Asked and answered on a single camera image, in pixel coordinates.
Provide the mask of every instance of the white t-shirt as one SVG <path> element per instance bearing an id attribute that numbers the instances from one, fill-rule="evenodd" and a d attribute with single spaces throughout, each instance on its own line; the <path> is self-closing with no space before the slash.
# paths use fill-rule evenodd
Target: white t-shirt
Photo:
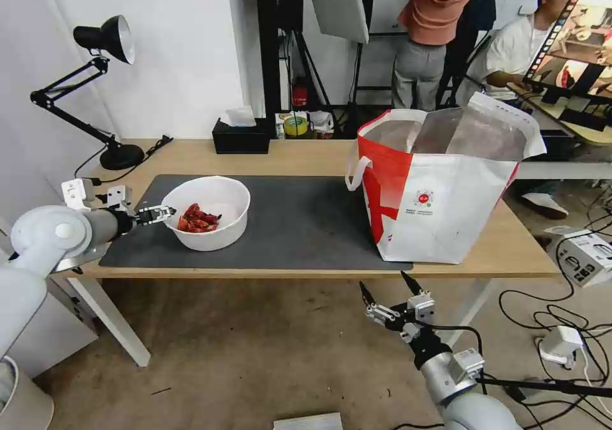
<path id="1" fill-rule="evenodd" d="M 482 83 L 486 93 L 498 100 L 512 100 L 516 95 L 506 87 L 491 86 L 486 77 L 496 71 L 503 71 L 512 75 L 524 75 L 529 70 L 540 47 L 544 43 L 548 31 L 538 30 L 534 27 L 534 16 L 524 16 L 501 29 L 490 41 L 487 48 L 481 51 L 474 59 L 467 75 Z M 457 98 L 460 104 L 479 90 L 469 80 L 464 80 Z"/>

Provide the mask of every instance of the lamp base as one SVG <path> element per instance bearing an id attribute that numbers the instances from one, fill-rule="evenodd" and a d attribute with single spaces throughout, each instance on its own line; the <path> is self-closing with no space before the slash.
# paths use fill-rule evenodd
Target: lamp base
<path id="1" fill-rule="evenodd" d="M 144 158 L 142 148 L 114 143 L 100 155 L 100 165 L 106 170 L 123 170 L 139 165 Z"/>

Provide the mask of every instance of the black lamp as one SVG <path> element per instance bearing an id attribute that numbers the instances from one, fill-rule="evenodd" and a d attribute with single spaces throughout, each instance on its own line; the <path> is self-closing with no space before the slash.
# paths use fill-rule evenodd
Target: black lamp
<path id="1" fill-rule="evenodd" d="M 101 27 L 75 27 L 73 35 L 77 44 L 88 49 L 93 59 L 44 89 L 34 91 L 30 94 L 30 98 L 39 107 L 50 111 L 55 116 L 68 121 L 92 137 L 102 141 L 106 145 L 106 150 L 100 155 L 100 164 L 103 168 L 122 170 L 137 166 L 145 158 L 145 154 L 140 147 L 136 145 L 123 145 L 115 141 L 113 134 L 106 133 L 106 131 L 82 122 L 55 105 L 57 100 L 95 80 L 97 77 L 104 75 L 108 71 L 109 59 L 102 55 L 102 50 L 107 51 L 110 55 L 126 64 L 134 63 L 134 40 L 129 31 L 128 22 L 123 16 L 114 16 L 102 24 Z M 98 71 L 81 82 L 62 86 L 70 78 L 90 67 L 95 67 Z"/>

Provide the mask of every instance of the table leg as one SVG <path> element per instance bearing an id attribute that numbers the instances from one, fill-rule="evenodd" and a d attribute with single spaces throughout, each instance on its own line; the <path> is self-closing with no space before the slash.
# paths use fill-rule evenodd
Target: table leg
<path id="1" fill-rule="evenodd" d="M 467 298 L 462 303 L 461 307 L 453 314 L 449 325 L 469 325 L 485 301 L 489 298 L 496 285 L 495 279 L 477 278 L 470 286 Z M 453 348 L 462 333 L 463 331 L 461 330 L 441 333 L 442 342 Z"/>
<path id="2" fill-rule="evenodd" d="M 151 358 L 150 352 L 123 318 L 119 309 L 113 304 L 98 281 L 89 277 L 71 277 L 68 280 L 137 365 L 147 366 Z"/>

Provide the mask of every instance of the man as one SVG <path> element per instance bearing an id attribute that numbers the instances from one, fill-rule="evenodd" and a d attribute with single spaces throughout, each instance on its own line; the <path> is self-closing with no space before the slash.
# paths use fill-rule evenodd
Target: man
<path id="1" fill-rule="evenodd" d="M 495 99 L 520 107 L 516 94 L 507 88 L 514 83 L 523 89 L 523 78 L 550 27 L 557 21 L 569 0 L 538 0 L 534 14 L 522 17 L 501 29 L 470 66 L 466 79 L 457 94 L 458 102 L 466 104 L 473 93 L 480 89 L 474 83 L 485 87 L 486 93 Z M 559 186 L 558 181 L 523 185 L 521 200 L 530 209 L 551 220 L 562 220 L 569 212 L 553 198 Z"/>
<path id="2" fill-rule="evenodd" d="M 407 29 L 393 63 L 391 96 L 395 108 L 432 111 L 444 71 L 446 44 L 469 0 L 410 0 L 398 20 Z"/>

